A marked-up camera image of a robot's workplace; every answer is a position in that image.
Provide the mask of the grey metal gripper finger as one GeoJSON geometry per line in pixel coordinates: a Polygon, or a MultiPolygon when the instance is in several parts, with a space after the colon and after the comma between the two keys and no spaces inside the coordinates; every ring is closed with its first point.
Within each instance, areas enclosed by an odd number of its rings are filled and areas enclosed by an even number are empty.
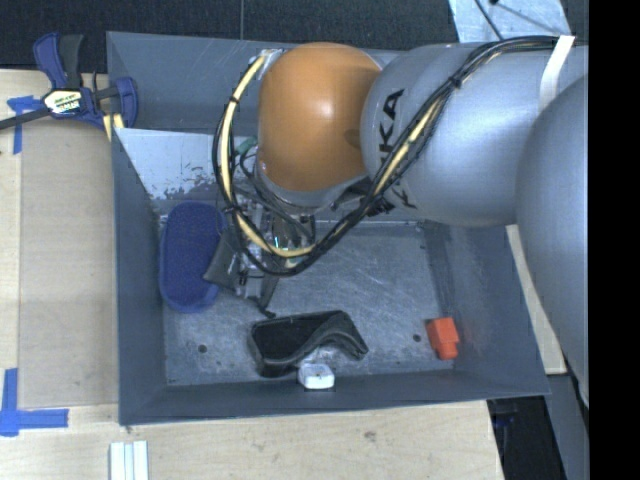
{"type": "Polygon", "coordinates": [[[235,288],[235,238],[233,232],[225,230],[220,235],[213,257],[202,275],[202,279],[225,289],[235,288]]]}
{"type": "Polygon", "coordinates": [[[266,318],[275,318],[269,304],[279,279],[258,269],[249,269],[245,276],[244,298],[254,303],[266,318]]]}

